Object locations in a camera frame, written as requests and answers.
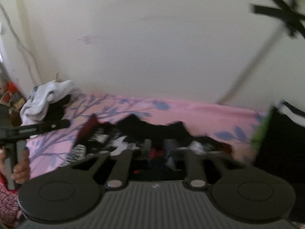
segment green object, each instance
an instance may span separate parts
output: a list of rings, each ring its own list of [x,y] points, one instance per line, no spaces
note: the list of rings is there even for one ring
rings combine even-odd
[[[257,150],[257,152],[260,150],[260,147],[262,145],[263,139],[267,133],[268,126],[269,126],[269,121],[271,118],[271,111],[272,111],[273,106],[269,110],[268,115],[263,119],[263,121],[260,123],[258,128],[256,129],[253,138],[250,141],[250,145]]]

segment human hand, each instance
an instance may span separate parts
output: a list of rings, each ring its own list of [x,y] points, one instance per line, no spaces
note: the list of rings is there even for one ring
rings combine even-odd
[[[6,153],[4,149],[0,149],[0,172],[5,175],[4,160],[6,158]],[[14,167],[14,173],[11,177],[16,183],[23,184],[25,181],[30,179],[30,160],[29,160],[29,150],[23,151],[20,163],[16,164]]]

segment orange object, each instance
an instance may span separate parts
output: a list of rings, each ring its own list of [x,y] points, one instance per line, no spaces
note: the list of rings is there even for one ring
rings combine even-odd
[[[11,99],[11,94],[14,94],[15,92],[19,93],[18,88],[12,81],[9,81],[7,87],[7,94],[3,97],[2,100],[8,103]]]

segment red object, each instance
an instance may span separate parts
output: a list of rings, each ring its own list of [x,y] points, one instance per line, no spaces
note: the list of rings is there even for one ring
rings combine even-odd
[[[153,159],[154,157],[163,157],[164,151],[156,151],[155,149],[152,149],[149,153],[149,158]]]
[[[17,190],[7,190],[5,177],[0,174],[0,221],[12,227],[17,221],[19,212]]]
[[[16,85],[12,82],[12,81],[9,81],[8,85],[7,85],[7,91],[8,93],[3,97],[3,101],[5,102],[9,102],[10,99],[11,99],[11,95],[10,94],[14,94],[16,92],[19,93],[19,90],[18,88],[16,87]]]
[[[83,125],[82,129],[78,132],[75,142],[78,142],[85,138],[87,135],[91,134],[91,132],[93,132],[100,124],[102,123],[99,123],[97,116],[95,114],[91,115],[86,124]]]

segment white wall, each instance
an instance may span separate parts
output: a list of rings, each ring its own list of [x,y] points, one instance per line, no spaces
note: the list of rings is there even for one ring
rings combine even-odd
[[[249,12],[249,3],[269,0],[0,1],[44,82],[60,72],[85,91],[201,102],[218,100],[279,25]],[[33,84],[13,38],[2,37],[9,73],[21,73],[28,92]],[[304,46],[283,36],[229,104],[266,109],[284,97],[305,108]]]

